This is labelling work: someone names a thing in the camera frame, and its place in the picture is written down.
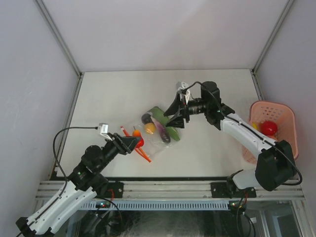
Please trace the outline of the red fake apple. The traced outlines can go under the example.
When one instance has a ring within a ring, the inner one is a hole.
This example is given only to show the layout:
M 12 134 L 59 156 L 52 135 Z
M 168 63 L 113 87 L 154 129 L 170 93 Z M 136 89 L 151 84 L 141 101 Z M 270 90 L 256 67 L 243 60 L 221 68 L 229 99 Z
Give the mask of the red fake apple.
M 263 133 L 266 136 L 273 136 L 277 133 L 278 126 L 273 121 L 264 121 L 261 124 L 261 133 Z

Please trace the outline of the wrinkled yellow fake fruit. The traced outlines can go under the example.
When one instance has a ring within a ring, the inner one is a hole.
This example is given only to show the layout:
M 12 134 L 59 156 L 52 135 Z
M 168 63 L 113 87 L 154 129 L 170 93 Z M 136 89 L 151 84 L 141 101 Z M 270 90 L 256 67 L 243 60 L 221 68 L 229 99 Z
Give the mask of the wrinkled yellow fake fruit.
M 154 125 L 154 123 L 147 123 L 144 126 L 144 130 L 148 133 L 148 134 L 154 134 L 156 131 L 156 127 Z

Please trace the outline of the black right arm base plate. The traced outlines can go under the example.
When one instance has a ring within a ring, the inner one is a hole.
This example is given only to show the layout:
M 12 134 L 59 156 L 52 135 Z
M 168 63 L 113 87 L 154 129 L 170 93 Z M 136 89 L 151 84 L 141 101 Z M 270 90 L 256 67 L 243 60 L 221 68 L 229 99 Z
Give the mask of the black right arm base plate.
M 211 195 L 213 198 L 256 198 L 257 194 L 254 188 L 249 190 L 239 190 L 238 188 L 233 188 L 230 190 L 226 182 L 211 182 L 210 183 Z

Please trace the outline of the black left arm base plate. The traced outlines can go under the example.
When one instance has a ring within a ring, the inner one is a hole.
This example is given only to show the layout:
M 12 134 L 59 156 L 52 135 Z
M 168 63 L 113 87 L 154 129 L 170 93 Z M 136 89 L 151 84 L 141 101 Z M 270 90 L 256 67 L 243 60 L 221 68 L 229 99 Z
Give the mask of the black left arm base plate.
M 113 200 L 115 198 L 122 198 L 123 191 L 123 182 L 109 182 L 101 188 L 98 195 L 102 198 L 110 198 L 111 200 Z

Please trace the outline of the clear zip top bag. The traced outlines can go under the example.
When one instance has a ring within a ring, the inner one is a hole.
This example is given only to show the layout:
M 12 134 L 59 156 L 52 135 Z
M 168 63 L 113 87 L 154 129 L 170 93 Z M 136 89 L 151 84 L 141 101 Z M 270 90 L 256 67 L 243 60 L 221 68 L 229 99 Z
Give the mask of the clear zip top bag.
M 174 141 L 171 138 L 171 142 L 169 144 L 165 144 L 162 142 L 157 132 L 153 135 L 148 134 L 144 130 L 144 124 L 141 121 L 141 116 L 125 125 L 120 126 L 120 131 L 125 136 L 140 137 L 141 141 L 137 144 L 134 151 L 147 162 L 152 162 L 159 153 L 173 146 L 177 141 Z

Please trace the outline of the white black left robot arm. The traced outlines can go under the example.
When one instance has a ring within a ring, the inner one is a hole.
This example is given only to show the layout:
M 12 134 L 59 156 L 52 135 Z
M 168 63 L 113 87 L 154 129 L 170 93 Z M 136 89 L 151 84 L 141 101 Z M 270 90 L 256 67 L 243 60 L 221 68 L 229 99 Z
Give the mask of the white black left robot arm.
M 52 237 L 62 225 L 87 201 L 104 197 L 108 192 L 108 180 L 103 169 L 118 155 L 131 153 L 141 138 L 110 134 L 105 146 L 89 146 L 79 164 L 66 178 L 63 187 L 38 211 L 16 221 L 20 235 L 24 237 Z

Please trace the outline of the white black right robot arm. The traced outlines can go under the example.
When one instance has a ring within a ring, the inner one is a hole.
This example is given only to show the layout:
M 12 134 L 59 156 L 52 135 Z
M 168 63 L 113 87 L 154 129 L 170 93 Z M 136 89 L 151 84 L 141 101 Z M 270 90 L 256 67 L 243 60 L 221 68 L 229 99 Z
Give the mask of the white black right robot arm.
M 191 115 L 204 114 L 207 122 L 246 147 L 257 160 L 254 169 L 239 170 L 227 178 L 228 196 L 238 197 L 244 191 L 262 187 L 273 191 L 301 173 L 295 165 L 293 151 L 285 141 L 276 141 L 244 122 L 235 111 L 222 103 L 220 90 L 213 81 L 198 82 L 200 97 L 190 99 L 191 86 L 177 82 L 176 96 L 164 115 L 170 119 L 167 127 L 184 128 Z

